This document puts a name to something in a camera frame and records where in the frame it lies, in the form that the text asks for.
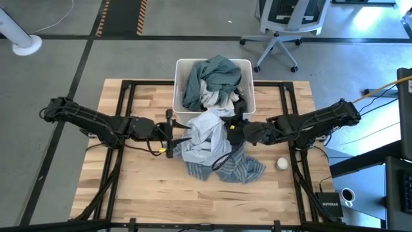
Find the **black hazard-striped floor mat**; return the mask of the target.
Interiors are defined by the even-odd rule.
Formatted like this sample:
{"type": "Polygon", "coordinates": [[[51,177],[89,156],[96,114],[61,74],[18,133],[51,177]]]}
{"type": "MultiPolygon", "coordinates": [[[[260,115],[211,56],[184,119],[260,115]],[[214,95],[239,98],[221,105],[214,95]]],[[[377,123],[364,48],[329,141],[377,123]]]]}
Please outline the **black hazard-striped floor mat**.
{"type": "Polygon", "coordinates": [[[147,4],[148,0],[103,0],[96,36],[142,35],[147,4]]]}

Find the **black keyboard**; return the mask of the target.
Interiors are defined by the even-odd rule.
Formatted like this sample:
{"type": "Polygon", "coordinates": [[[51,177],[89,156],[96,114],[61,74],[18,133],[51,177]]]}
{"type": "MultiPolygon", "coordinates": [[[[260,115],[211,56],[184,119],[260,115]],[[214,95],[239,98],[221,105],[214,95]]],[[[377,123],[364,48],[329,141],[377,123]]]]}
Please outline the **black keyboard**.
{"type": "Polygon", "coordinates": [[[408,171],[402,172],[402,210],[403,212],[412,215],[412,173],[408,171]]]}

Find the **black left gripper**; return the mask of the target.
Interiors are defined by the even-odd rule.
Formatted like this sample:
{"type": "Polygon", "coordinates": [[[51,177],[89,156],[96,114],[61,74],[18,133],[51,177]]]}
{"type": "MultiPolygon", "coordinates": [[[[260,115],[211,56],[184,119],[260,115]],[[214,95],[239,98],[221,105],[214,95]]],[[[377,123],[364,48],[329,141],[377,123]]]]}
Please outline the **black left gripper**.
{"type": "Polygon", "coordinates": [[[173,128],[185,129],[188,130],[190,127],[180,124],[177,122],[176,119],[173,119],[173,111],[172,109],[168,109],[165,112],[165,119],[166,122],[159,122],[155,124],[155,140],[160,141],[162,143],[162,149],[164,151],[152,151],[152,154],[155,156],[159,156],[161,154],[165,154],[167,158],[173,158],[173,149],[177,145],[187,140],[191,140],[190,137],[176,139],[173,140],[173,128]]]}

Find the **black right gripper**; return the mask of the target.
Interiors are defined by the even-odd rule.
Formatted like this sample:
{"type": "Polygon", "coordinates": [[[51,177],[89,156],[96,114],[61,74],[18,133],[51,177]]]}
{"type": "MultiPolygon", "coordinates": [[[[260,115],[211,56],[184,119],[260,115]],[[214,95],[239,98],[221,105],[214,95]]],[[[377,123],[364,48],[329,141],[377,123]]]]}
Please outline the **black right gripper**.
{"type": "Polygon", "coordinates": [[[249,121],[243,118],[243,115],[235,115],[232,117],[220,117],[224,122],[227,130],[227,140],[231,146],[239,146],[245,141],[243,129],[249,121]]]}

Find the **white office chair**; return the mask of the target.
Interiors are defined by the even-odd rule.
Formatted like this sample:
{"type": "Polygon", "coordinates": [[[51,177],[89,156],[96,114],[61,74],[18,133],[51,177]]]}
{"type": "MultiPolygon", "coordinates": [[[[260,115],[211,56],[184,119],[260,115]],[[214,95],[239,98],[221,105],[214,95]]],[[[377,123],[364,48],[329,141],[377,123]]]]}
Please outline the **white office chair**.
{"type": "Polygon", "coordinates": [[[298,71],[298,63],[284,45],[293,42],[299,46],[303,43],[301,34],[321,33],[327,9],[331,0],[257,0],[255,17],[259,19],[261,35],[244,35],[239,40],[241,45],[247,41],[267,42],[268,45],[253,70],[258,73],[265,57],[278,48],[292,62],[290,71],[298,71]]]}

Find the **teal patterned shirt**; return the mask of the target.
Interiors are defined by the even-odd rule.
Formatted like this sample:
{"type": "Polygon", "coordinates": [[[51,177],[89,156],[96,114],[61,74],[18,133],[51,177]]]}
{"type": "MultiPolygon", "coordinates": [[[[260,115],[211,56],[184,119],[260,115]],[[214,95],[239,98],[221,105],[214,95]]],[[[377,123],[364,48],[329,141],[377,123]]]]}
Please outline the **teal patterned shirt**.
{"type": "Polygon", "coordinates": [[[225,96],[238,89],[241,82],[241,69],[229,59],[217,55],[206,61],[195,63],[187,80],[182,105],[190,111],[201,111],[200,81],[207,83],[210,92],[220,91],[225,96]]]}

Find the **blue striped cloth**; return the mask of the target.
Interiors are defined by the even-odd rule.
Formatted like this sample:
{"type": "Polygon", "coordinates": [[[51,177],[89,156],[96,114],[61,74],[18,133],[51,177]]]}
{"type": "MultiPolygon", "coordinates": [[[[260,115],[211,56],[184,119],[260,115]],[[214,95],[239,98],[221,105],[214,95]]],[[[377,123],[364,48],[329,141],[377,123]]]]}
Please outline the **blue striped cloth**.
{"type": "Polygon", "coordinates": [[[186,162],[190,176],[206,181],[213,173],[223,182],[247,184],[257,181],[264,173],[266,166],[258,159],[251,157],[244,146],[223,158],[223,162],[215,166],[204,166],[186,162]]]}

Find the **white cloth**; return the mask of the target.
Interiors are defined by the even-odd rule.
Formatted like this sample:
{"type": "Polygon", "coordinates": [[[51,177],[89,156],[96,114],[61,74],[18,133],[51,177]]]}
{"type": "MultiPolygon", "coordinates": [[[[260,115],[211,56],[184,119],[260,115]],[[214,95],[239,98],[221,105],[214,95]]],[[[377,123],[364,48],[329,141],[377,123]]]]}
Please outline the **white cloth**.
{"type": "Polygon", "coordinates": [[[200,102],[201,106],[204,108],[233,110],[234,103],[237,101],[239,101],[238,94],[231,92],[230,94],[223,96],[219,90],[210,92],[207,89],[207,83],[204,80],[200,81],[200,102]]]}

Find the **black metal table frame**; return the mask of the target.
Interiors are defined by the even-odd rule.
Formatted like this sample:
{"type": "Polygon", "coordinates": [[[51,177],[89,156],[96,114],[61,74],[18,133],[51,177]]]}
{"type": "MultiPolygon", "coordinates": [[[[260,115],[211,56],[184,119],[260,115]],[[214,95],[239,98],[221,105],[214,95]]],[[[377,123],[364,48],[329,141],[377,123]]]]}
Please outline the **black metal table frame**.
{"type": "MultiPolygon", "coordinates": [[[[124,103],[124,95],[127,89],[129,91],[129,97],[127,99],[126,115],[130,115],[133,97],[135,95],[136,87],[139,85],[143,86],[174,86],[173,80],[167,79],[106,79],[105,84],[110,81],[122,81],[119,89],[119,97],[117,102],[116,116],[120,115],[121,109],[124,103]]],[[[294,113],[297,113],[297,101],[295,97],[295,87],[301,87],[303,84],[303,90],[310,91],[310,83],[308,81],[257,81],[252,82],[256,87],[269,86],[279,88],[280,99],[282,103],[283,113],[288,113],[286,93],[285,89],[289,91],[290,102],[294,113]]],[[[138,232],[138,229],[181,229],[179,232],[183,232],[188,229],[194,229],[197,231],[214,231],[216,229],[246,229],[246,230],[271,230],[272,232],[282,232],[285,231],[303,231],[303,232],[407,232],[407,231],[397,231],[389,229],[377,229],[373,227],[359,227],[359,226],[348,226],[346,224],[336,222],[307,222],[304,217],[306,216],[303,209],[303,199],[301,198],[301,188],[304,188],[308,198],[310,200],[311,208],[315,207],[321,213],[321,216],[325,220],[332,220],[333,217],[327,214],[327,211],[321,208],[321,203],[315,198],[312,191],[312,187],[308,185],[308,180],[306,181],[302,174],[298,173],[295,178],[295,188],[297,189],[297,197],[299,208],[299,215],[302,216],[301,225],[281,225],[280,221],[275,220],[271,225],[258,225],[258,224],[152,224],[152,223],[138,223],[135,218],[129,220],[128,223],[114,223],[111,221],[111,215],[105,218],[98,218],[93,220],[88,220],[91,213],[98,211],[100,213],[100,208],[102,205],[102,197],[106,193],[108,187],[112,186],[113,182],[118,181],[118,176],[120,175],[120,168],[118,170],[112,171],[108,174],[108,169],[111,160],[105,161],[102,172],[102,181],[100,183],[99,191],[97,196],[91,201],[90,205],[86,207],[85,213],[82,213],[80,219],[70,219],[67,222],[56,222],[49,224],[36,224],[36,225],[23,225],[14,227],[2,227],[0,232],[96,232],[98,230],[107,230],[112,228],[126,228],[129,232],[138,232]]]]}

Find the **black upright panel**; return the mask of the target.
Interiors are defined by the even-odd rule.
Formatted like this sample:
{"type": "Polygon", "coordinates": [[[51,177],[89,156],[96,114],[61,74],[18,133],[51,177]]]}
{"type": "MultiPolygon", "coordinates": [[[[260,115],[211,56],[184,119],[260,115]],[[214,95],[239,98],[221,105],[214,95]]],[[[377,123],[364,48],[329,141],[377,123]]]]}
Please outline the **black upright panel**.
{"type": "Polygon", "coordinates": [[[412,161],[412,68],[399,68],[397,79],[411,79],[397,84],[400,134],[403,158],[412,161]]]}

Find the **plain black garment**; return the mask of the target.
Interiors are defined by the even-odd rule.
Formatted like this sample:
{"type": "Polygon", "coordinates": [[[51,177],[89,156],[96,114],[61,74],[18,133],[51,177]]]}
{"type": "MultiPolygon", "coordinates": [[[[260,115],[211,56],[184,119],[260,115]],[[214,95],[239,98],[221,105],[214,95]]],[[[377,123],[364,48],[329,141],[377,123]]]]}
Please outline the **plain black garment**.
{"type": "Polygon", "coordinates": [[[234,102],[234,113],[236,115],[242,116],[243,113],[246,113],[246,112],[247,112],[247,102],[241,95],[239,95],[239,99],[236,102],[234,102]]]}

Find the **black side desk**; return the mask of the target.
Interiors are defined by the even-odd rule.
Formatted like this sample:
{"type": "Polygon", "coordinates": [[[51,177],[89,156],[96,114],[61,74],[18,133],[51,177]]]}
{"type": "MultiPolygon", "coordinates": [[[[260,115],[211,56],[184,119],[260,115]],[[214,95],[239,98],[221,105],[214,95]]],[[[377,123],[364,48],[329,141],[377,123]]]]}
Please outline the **black side desk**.
{"type": "Polygon", "coordinates": [[[404,159],[401,140],[333,164],[332,176],[342,179],[339,189],[355,192],[352,209],[386,222],[388,229],[412,231],[412,215],[402,210],[401,177],[412,173],[404,159]]]}

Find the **white pole stand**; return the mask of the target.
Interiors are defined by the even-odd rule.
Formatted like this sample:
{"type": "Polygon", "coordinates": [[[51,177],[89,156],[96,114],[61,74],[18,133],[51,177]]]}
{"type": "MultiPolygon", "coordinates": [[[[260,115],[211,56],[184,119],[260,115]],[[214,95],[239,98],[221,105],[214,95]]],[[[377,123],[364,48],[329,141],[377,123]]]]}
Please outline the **white pole stand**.
{"type": "Polygon", "coordinates": [[[42,39],[24,31],[3,8],[0,7],[0,34],[12,43],[12,51],[18,56],[28,56],[42,46],[42,39]]]}

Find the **white plastic bin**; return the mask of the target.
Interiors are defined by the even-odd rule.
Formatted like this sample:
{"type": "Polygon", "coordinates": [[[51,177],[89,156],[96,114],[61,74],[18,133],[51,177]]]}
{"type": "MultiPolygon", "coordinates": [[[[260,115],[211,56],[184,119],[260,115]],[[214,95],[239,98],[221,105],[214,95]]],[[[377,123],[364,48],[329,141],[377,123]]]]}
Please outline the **white plastic bin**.
{"type": "MultiPolygon", "coordinates": [[[[201,112],[190,111],[182,105],[183,94],[187,87],[187,80],[195,63],[206,61],[206,59],[179,59],[176,62],[173,93],[173,112],[177,116],[178,122],[187,124],[192,118],[201,112]]],[[[240,86],[243,88],[242,98],[245,99],[247,110],[243,113],[243,118],[250,120],[256,111],[256,101],[254,95],[254,80],[252,64],[247,59],[231,59],[231,61],[241,69],[240,86]]]]}

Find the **light blue shirt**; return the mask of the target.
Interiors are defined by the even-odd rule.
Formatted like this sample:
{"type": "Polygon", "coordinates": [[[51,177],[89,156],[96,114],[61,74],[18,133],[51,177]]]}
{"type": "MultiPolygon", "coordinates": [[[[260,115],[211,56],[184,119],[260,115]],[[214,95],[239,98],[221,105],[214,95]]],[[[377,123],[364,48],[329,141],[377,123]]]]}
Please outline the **light blue shirt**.
{"type": "Polygon", "coordinates": [[[212,108],[189,120],[183,137],[189,140],[180,144],[185,162],[212,166],[220,157],[232,151],[227,139],[227,129],[221,117],[235,116],[234,110],[212,108]]]}

